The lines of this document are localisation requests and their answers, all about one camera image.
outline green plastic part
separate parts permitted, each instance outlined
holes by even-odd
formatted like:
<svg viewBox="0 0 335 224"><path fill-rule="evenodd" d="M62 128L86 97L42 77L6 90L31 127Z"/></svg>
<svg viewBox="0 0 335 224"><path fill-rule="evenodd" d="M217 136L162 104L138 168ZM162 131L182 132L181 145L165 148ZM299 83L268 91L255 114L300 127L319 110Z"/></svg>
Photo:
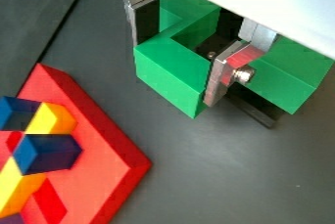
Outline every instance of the green plastic part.
<svg viewBox="0 0 335 224"><path fill-rule="evenodd" d="M316 90L334 61L282 37L251 66L256 75L247 87L279 108L295 113Z"/></svg>
<svg viewBox="0 0 335 224"><path fill-rule="evenodd" d="M216 31L220 7L205 0L160 0L160 33L135 48L137 74L154 91L192 118L205 109L202 95L209 61L192 50ZM247 87L294 113L334 61L282 37L251 63L256 75Z"/></svg>
<svg viewBox="0 0 335 224"><path fill-rule="evenodd" d="M160 0L160 33L135 48L137 74L192 118L205 108L209 61L193 52L213 33L220 7L205 0Z"/></svg>

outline red block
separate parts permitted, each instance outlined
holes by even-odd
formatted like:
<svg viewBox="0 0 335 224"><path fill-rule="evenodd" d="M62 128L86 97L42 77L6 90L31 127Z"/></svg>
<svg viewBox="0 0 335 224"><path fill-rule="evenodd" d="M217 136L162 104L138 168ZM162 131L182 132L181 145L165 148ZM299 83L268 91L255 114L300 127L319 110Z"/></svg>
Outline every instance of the red block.
<svg viewBox="0 0 335 224"><path fill-rule="evenodd" d="M19 98L63 105L78 121L83 153L71 170L47 174L68 212L62 224L109 223L150 161L67 73L38 65Z"/></svg>
<svg viewBox="0 0 335 224"><path fill-rule="evenodd" d="M23 132L0 131L0 170L12 156L12 151L16 148L23 138Z"/></svg>
<svg viewBox="0 0 335 224"><path fill-rule="evenodd" d="M12 132L7 139L7 147L11 153L15 151L18 144L23 139L24 133L23 132Z"/></svg>
<svg viewBox="0 0 335 224"><path fill-rule="evenodd" d="M66 206L50 181L46 180L39 190L30 197L22 210L26 224L59 224L66 213Z"/></svg>

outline blue block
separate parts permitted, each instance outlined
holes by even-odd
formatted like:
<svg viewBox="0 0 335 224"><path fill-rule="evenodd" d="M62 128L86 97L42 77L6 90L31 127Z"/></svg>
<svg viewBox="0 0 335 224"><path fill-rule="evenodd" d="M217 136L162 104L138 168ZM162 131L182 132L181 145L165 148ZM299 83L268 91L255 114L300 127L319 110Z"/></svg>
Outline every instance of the blue block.
<svg viewBox="0 0 335 224"><path fill-rule="evenodd" d="M70 169L82 148L71 135L28 134L14 152L24 175Z"/></svg>
<svg viewBox="0 0 335 224"><path fill-rule="evenodd" d="M40 102L4 96L0 99L0 130L26 131Z"/></svg>
<svg viewBox="0 0 335 224"><path fill-rule="evenodd" d="M26 224L20 214L0 218L0 224Z"/></svg>

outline black surface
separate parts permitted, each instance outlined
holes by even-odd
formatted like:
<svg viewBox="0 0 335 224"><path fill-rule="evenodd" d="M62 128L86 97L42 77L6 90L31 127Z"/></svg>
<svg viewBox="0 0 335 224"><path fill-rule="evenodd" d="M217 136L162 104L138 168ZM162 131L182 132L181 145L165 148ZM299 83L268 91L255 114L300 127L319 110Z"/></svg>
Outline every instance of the black surface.
<svg viewBox="0 0 335 224"><path fill-rule="evenodd" d="M237 82L229 87L225 99L268 128L275 126L286 113L276 105Z"/></svg>
<svg viewBox="0 0 335 224"><path fill-rule="evenodd" d="M141 44L160 32L160 0L153 0L134 9L137 22L137 41Z"/></svg>
<svg viewBox="0 0 335 224"><path fill-rule="evenodd" d="M16 96L75 0L0 0L0 96Z"/></svg>
<svg viewBox="0 0 335 224"><path fill-rule="evenodd" d="M153 161L115 224L334 224L335 70L268 130L227 100L189 119L137 79L122 0L82 0L43 62Z"/></svg>

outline colorful block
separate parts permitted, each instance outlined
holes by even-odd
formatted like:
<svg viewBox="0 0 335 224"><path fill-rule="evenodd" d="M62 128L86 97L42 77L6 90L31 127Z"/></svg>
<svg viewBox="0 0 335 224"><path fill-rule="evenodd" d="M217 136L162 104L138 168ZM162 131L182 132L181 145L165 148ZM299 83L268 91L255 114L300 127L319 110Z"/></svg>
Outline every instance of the colorful block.
<svg viewBox="0 0 335 224"><path fill-rule="evenodd" d="M205 109L211 62L193 48L216 31L220 7L205 0L160 0L161 32L134 49L138 78L192 118Z"/></svg>
<svg viewBox="0 0 335 224"><path fill-rule="evenodd" d="M22 215L18 213L0 219L0 224L26 224Z"/></svg>
<svg viewBox="0 0 335 224"><path fill-rule="evenodd" d="M14 157L24 175L70 169L82 148L71 135L28 134Z"/></svg>
<svg viewBox="0 0 335 224"><path fill-rule="evenodd" d="M0 99L0 130L24 131L40 102L12 97Z"/></svg>
<svg viewBox="0 0 335 224"><path fill-rule="evenodd" d="M77 120L63 106L42 103L26 132L27 134L70 134L75 127Z"/></svg>
<svg viewBox="0 0 335 224"><path fill-rule="evenodd" d="M81 158L71 170L47 173L67 208L60 224L109 223L150 168L149 159L63 71L38 65L19 97L63 105L78 121L73 136Z"/></svg>
<svg viewBox="0 0 335 224"><path fill-rule="evenodd" d="M22 137L22 132L0 131L0 170L12 156L14 147L16 147Z"/></svg>
<svg viewBox="0 0 335 224"><path fill-rule="evenodd" d="M11 132L8 139L7 139L7 147L8 150L11 151L11 153L15 151L22 139L24 136L24 132Z"/></svg>
<svg viewBox="0 0 335 224"><path fill-rule="evenodd" d="M26 224L59 224L66 214L66 206L59 199L50 181L46 180L22 210L22 217L26 220Z"/></svg>
<svg viewBox="0 0 335 224"><path fill-rule="evenodd" d="M0 218L22 211L44 179L44 174L23 176L15 159L10 157L0 173Z"/></svg>
<svg viewBox="0 0 335 224"><path fill-rule="evenodd" d="M295 113L316 90L334 60L282 37L251 66L256 76L247 87L288 113Z"/></svg>

